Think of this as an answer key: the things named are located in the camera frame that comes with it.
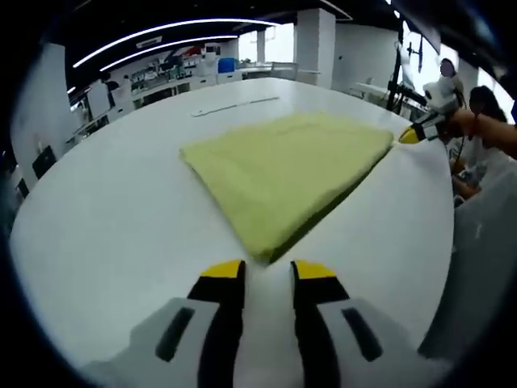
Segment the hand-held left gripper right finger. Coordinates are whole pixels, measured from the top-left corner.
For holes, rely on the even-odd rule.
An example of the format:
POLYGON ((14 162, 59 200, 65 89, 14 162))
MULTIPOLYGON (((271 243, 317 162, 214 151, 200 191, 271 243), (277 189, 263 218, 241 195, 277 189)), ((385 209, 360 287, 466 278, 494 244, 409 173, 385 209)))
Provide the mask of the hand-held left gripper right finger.
POLYGON ((418 387, 418 356, 403 328, 350 297, 323 264, 291 262, 295 332, 307 387, 418 387))

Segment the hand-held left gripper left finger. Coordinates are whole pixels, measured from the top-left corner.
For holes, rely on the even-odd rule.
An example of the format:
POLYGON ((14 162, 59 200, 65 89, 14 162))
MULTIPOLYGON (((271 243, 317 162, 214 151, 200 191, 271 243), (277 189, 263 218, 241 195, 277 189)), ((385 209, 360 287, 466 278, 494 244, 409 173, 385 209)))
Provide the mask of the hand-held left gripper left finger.
POLYGON ((242 336, 246 263, 206 269, 131 331, 120 355, 127 387, 231 387, 242 336))

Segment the person's right hand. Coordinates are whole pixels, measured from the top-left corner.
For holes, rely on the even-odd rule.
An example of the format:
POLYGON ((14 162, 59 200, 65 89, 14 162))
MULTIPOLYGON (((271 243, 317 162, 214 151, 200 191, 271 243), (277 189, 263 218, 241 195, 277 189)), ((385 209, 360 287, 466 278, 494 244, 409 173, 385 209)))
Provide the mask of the person's right hand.
POLYGON ((472 138, 477 133, 477 115, 465 108, 458 109, 444 127, 449 137, 472 138))

